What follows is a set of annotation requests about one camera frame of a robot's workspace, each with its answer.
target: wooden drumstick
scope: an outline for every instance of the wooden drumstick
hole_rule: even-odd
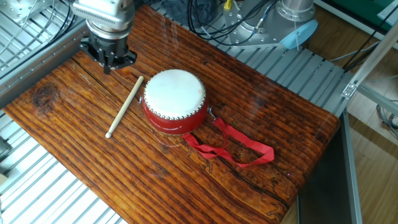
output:
[[[122,108],[120,109],[118,115],[115,117],[114,121],[112,122],[111,127],[109,128],[109,131],[106,133],[105,137],[110,138],[112,136],[112,132],[116,128],[116,126],[119,124],[120,120],[122,119],[124,113],[126,112],[127,108],[129,107],[132,99],[136,95],[138,88],[141,86],[142,81],[144,80],[144,77],[140,76],[132,88],[129,96],[127,97],[126,101],[124,102]]]

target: drum rim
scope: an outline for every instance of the drum rim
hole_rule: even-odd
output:
[[[150,105],[148,105],[148,103],[147,103],[147,102],[148,102],[148,100],[147,100],[147,86],[148,86],[148,84],[150,83],[150,81],[152,80],[152,79],[150,79],[150,80],[147,82],[147,84],[145,85],[145,89],[144,89],[144,101],[145,101],[145,105],[148,107],[149,111],[150,111],[152,114],[154,114],[154,115],[156,115],[156,116],[158,116],[158,117],[160,117],[160,118],[163,118],[163,119],[167,119],[167,120],[171,120],[171,121],[177,121],[177,120],[189,118],[189,117],[195,115],[196,113],[198,113],[198,112],[203,108],[203,105],[205,104],[205,101],[206,101],[206,88],[205,88],[205,86],[203,85],[203,82],[202,82],[196,75],[194,75],[194,74],[192,74],[192,73],[190,73],[190,72],[188,72],[188,73],[197,78],[197,80],[199,81],[199,83],[200,83],[200,85],[201,85],[201,87],[202,87],[202,90],[203,90],[203,99],[202,99],[202,101],[201,101],[199,107],[198,107],[197,109],[195,109],[194,111],[192,111],[191,113],[185,114],[185,115],[183,115],[183,116],[166,116],[166,115],[164,115],[164,114],[159,113],[158,111],[155,111],[155,110],[154,110],[153,108],[151,108]]]

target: red strap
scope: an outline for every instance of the red strap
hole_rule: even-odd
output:
[[[227,140],[228,140],[228,135],[230,135],[232,138],[235,138],[236,140],[240,141],[243,143],[246,147],[250,147],[251,149],[263,153],[263,156],[256,159],[255,161],[248,163],[248,164],[240,164],[238,162],[237,165],[240,167],[247,167],[250,165],[254,164],[263,164],[266,162],[270,162],[274,160],[274,149],[270,146],[266,146],[265,144],[259,143],[257,141],[253,141],[249,139],[247,136],[244,134],[240,133],[236,129],[234,129],[232,126],[226,124],[221,118],[217,118],[213,122],[217,127],[221,129],[221,131],[224,134],[224,147],[213,147],[209,146],[206,144],[199,145],[197,139],[193,137],[192,134],[188,133],[183,136],[183,138],[188,142],[188,144],[192,147],[194,147],[204,158],[206,159],[211,159],[216,156],[221,156],[224,159],[227,159],[229,161],[234,161],[236,162],[231,154],[225,150]]]

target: wooden table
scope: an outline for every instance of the wooden table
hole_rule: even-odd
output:
[[[134,66],[103,74],[82,52],[4,111],[129,223],[280,223],[338,129],[339,120],[156,13],[137,11],[128,44]],[[133,100],[137,78],[179,68],[204,83],[214,114],[275,149],[275,160],[239,168],[206,160],[180,136],[153,130]],[[208,116],[193,134],[220,146]],[[230,139],[241,162],[259,155]]]

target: small red drum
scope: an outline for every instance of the small red drum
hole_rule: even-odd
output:
[[[208,99],[198,77],[183,70],[166,70],[145,87],[142,106],[153,127],[166,134],[186,134],[205,120]]]

